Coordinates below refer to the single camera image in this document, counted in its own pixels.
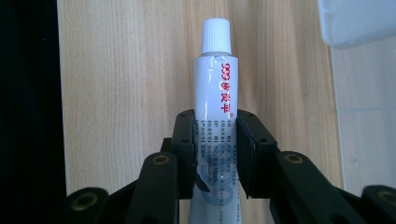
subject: tube cap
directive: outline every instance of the tube cap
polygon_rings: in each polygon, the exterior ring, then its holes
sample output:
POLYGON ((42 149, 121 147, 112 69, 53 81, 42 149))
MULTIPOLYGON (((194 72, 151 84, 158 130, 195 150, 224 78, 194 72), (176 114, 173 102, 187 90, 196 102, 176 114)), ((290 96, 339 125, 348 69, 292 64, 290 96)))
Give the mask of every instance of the tube cap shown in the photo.
POLYGON ((201 53, 225 52, 231 54, 230 22, 223 18, 204 21, 201 53))

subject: white tube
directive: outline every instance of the white tube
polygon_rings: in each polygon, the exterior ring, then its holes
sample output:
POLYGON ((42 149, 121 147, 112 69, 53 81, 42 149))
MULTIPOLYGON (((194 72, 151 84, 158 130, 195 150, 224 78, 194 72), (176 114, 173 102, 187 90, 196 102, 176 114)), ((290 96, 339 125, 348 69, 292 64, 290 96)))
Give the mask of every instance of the white tube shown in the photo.
POLYGON ((238 59, 231 56, 230 23, 204 21, 202 55, 194 61, 197 181, 190 224, 241 223, 236 172, 238 59))

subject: tube label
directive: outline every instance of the tube label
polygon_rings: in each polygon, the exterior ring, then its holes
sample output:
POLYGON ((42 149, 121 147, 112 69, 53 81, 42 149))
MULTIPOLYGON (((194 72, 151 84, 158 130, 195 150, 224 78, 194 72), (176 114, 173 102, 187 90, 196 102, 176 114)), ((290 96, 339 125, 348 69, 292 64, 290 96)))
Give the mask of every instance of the tube label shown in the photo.
POLYGON ((189 223, 241 223, 236 171, 238 60, 203 56, 194 61, 197 185, 189 223))

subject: wood grain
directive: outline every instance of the wood grain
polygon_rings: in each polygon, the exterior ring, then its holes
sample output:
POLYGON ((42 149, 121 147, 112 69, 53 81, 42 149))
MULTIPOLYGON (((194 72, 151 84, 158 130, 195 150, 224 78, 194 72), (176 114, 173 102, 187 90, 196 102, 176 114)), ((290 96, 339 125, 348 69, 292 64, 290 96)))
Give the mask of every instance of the wood grain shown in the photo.
MULTIPOLYGON (((110 193, 137 179, 178 112, 193 106, 202 21, 231 21, 239 108, 282 150, 307 155, 342 187, 329 49, 316 0, 58 0, 67 192, 110 193)), ((268 202, 244 200, 244 223, 271 223, 268 202)), ((188 202, 180 206, 186 222, 188 202)))

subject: black background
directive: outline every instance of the black background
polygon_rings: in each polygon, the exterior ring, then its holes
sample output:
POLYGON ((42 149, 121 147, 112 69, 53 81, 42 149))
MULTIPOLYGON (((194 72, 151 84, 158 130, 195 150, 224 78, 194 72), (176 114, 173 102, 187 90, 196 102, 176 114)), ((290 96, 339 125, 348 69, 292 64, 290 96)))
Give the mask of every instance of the black background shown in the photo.
POLYGON ((40 223, 65 198, 55 0, 0 0, 0 222, 40 223))

